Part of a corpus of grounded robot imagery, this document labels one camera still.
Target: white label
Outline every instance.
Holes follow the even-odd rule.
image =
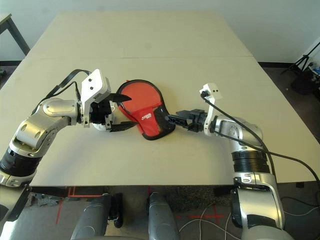
[[[144,115],[142,118],[141,118],[141,120],[145,120],[145,119],[149,119],[149,118],[151,118],[151,113],[148,113],[147,115]]]

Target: white table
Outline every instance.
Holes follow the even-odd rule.
[[[199,89],[215,82],[223,96],[218,106],[260,126],[271,151],[300,158],[320,174],[318,142],[226,23],[209,12],[58,15],[0,90],[0,151],[38,101],[76,68],[100,69],[114,92],[126,80],[151,81],[170,113],[207,111]],[[74,99],[74,90],[61,98]],[[298,163],[274,162],[280,183],[314,180]],[[177,127],[148,141],[136,127],[106,133],[77,125],[59,132],[32,185],[227,185],[232,173],[229,144],[220,137]]]

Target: tripod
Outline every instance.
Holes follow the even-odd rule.
[[[306,64],[309,60],[309,55],[320,45],[320,42],[318,42],[317,45],[314,46],[314,48],[312,48],[312,50],[308,53],[308,54],[304,54],[299,60],[297,60],[294,64],[292,64],[290,67],[288,67],[287,69],[285,69],[283,72],[281,72],[281,74],[284,74],[286,71],[295,71],[295,69],[297,69],[297,67],[304,61],[303,67],[301,69],[301,71],[303,72]]]

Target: black ribbed joint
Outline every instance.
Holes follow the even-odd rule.
[[[36,171],[41,159],[42,157],[22,156],[8,148],[0,161],[0,169],[12,176],[26,177]]]
[[[261,151],[235,151],[232,153],[233,168],[237,172],[270,173],[267,156]]]

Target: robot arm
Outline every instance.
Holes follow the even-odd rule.
[[[203,86],[200,93],[205,92],[206,99],[212,104],[222,98],[214,83]],[[224,115],[214,115],[214,108],[204,110],[179,111],[177,115],[169,115],[167,120],[193,132],[201,132],[207,136],[220,134],[242,140],[261,148],[260,142],[244,127]],[[241,118],[239,122],[254,131],[261,139],[262,131],[254,124]],[[247,145],[230,140],[233,160],[233,182],[231,191],[233,223],[242,228],[242,239],[288,239],[290,235],[284,229],[285,215],[280,201],[275,176],[270,173],[267,156],[264,150],[253,149]]]
[[[0,235],[6,221],[19,217],[37,166],[57,133],[77,123],[85,128],[90,123],[101,125],[108,132],[131,128],[135,122],[114,124],[110,106],[110,101],[128,100],[131,98],[126,95],[111,93],[108,79],[96,69],[82,82],[80,101],[48,98],[39,103],[19,125],[0,161]]]

